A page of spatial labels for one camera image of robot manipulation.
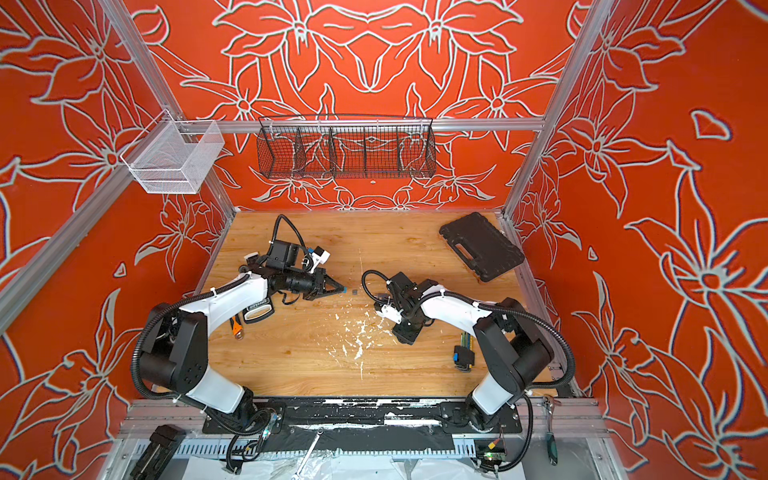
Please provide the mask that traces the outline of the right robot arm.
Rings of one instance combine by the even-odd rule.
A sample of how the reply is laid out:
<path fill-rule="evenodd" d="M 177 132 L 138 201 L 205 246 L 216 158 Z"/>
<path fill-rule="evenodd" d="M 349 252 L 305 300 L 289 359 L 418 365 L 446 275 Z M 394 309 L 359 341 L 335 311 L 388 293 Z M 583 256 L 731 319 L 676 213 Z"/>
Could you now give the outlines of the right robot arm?
<path fill-rule="evenodd" d="M 416 284 L 402 272 L 388 277 L 373 269 L 362 273 L 361 286 L 403 344 L 414 344 L 436 321 L 475 340 L 487 374 L 468 395 L 462 420 L 480 432 L 491 429 L 498 412 L 527 390 L 567 385 L 575 375 L 575 356 L 564 336 L 515 299 L 479 301 L 431 279 Z"/>

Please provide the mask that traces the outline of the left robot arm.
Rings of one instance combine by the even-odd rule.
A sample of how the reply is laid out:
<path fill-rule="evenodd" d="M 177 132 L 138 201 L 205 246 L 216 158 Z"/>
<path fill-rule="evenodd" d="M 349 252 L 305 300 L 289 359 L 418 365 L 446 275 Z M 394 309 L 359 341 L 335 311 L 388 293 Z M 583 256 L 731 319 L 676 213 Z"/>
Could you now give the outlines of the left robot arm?
<path fill-rule="evenodd" d="M 254 435 L 266 427 L 270 415 L 257 411 L 250 389 L 210 366 L 210 334 L 243 311 L 269 304 L 277 292 L 312 301 L 345 291 L 323 268 L 265 275 L 246 271 L 222 287 L 161 303 L 151 310 L 136 340 L 130 364 L 133 384 L 147 399 L 180 400 L 234 435 Z"/>

